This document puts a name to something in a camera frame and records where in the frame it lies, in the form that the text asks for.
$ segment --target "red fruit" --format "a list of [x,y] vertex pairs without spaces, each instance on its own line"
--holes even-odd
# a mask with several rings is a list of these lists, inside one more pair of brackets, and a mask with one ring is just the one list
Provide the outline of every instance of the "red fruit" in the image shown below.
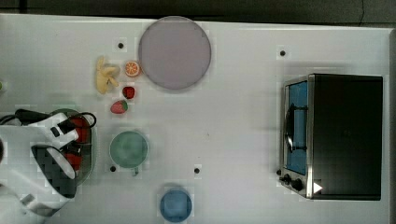
[[124,87],[122,89],[122,95],[128,100],[134,98],[134,88],[133,87]]
[[72,153],[66,153],[64,154],[64,156],[69,161],[70,165],[72,165],[73,170],[75,171],[79,170],[79,166],[81,165],[82,162],[82,157],[76,156]]
[[124,100],[117,101],[110,108],[110,111],[114,114],[123,114],[127,110],[128,110],[128,105]]
[[[72,119],[72,122],[78,127],[86,127],[86,128],[90,127],[90,124],[85,119],[82,118]],[[78,143],[87,142],[88,129],[86,128],[76,128],[78,134],[78,139],[76,140],[76,142]]]

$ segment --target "plate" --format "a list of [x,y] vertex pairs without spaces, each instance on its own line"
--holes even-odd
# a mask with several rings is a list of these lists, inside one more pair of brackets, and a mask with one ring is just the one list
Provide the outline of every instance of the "plate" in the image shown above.
[[211,48],[205,31],[183,17],[165,17],[143,33],[139,43],[143,72],[168,90],[186,89],[198,82],[210,65]]

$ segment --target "table surface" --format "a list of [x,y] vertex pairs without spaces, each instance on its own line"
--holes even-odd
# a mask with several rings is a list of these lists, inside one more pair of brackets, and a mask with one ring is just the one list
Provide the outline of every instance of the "table surface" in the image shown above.
[[[134,85],[136,97],[113,115],[121,88],[97,93],[96,60],[136,60],[153,22],[0,15],[1,115],[68,107],[98,118],[93,171],[48,223],[164,223],[159,200],[172,187],[192,195],[187,223],[389,222],[389,29],[198,21],[212,46],[203,80],[175,93],[121,69],[120,85]],[[309,201],[278,183],[281,86],[313,72],[384,77],[381,201]],[[110,141],[132,129],[149,139],[148,162],[137,177],[111,173]]]

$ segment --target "round plate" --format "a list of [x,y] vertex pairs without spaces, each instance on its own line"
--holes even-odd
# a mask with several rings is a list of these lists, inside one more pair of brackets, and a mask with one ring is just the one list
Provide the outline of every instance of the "round plate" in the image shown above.
[[186,220],[192,210],[190,196],[182,190],[171,189],[161,199],[161,214],[170,222],[182,222]]
[[144,73],[157,85],[182,90],[200,80],[210,64],[205,31],[183,17],[165,17],[146,30],[139,43]]

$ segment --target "toaster oven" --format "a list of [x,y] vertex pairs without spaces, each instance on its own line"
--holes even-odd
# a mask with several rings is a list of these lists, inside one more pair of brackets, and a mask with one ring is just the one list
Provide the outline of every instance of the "toaster oven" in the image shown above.
[[281,184],[308,199],[380,200],[382,77],[299,77],[283,103]]

